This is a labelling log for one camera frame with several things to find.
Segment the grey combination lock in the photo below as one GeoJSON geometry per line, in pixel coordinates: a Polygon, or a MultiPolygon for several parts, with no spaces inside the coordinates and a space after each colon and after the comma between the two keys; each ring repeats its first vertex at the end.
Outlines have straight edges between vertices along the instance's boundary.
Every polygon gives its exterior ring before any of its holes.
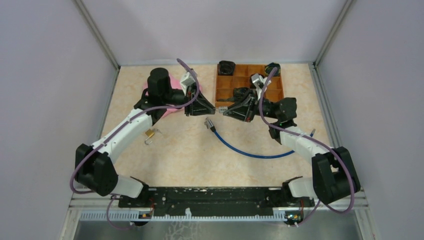
{"type": "Polygon", "coordinates": [[[228,110],[227,106],[219,106],[215,109],[218,113],[223,114],[224,112],[226,112],[228,110]]]}

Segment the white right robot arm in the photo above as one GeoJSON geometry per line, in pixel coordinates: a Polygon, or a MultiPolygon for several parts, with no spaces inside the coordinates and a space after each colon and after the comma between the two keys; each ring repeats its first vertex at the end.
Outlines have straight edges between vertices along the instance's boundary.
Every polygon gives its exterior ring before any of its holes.
{"type": "Polygon", "coordinates": [[[295,206],[303,197],[320,200],[329,205],[361,189],[350,152],[343,146],[331,148],[304,133],[294,122],[297,100],[285,97],[277,102],[248,90],[229,107],[219,112],[242,122],[255,116],[275,119],[269,125],[269,134],[279,144],[292,149],[307,160],[312,168],[311,177],[295,177],[282,183],[281,199],[287,206],[295,206]]]}

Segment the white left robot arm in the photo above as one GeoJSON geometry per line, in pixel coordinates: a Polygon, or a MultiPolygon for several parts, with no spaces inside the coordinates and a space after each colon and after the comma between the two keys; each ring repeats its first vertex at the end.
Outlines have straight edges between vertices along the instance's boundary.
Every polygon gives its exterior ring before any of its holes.
{"type": "Polygon", "coordinates": [[[150,193],[146,183],[117,174],[114,162],[142,133],[153,127],[169,109],[184,109],[187,116],[213,115],[214,106],[203,96],[196,72],[186,66],[186,73],[173,88],[167,69],[158,67],[150,72],[141,99],[128,116],[106,136],[91,145],[81,144],[75,152],[75,169],[70,180],[71,190],[79,194],[74,183],[88,188],[87,193],[102,197],[122,195],[144,207],[150,193]]]}

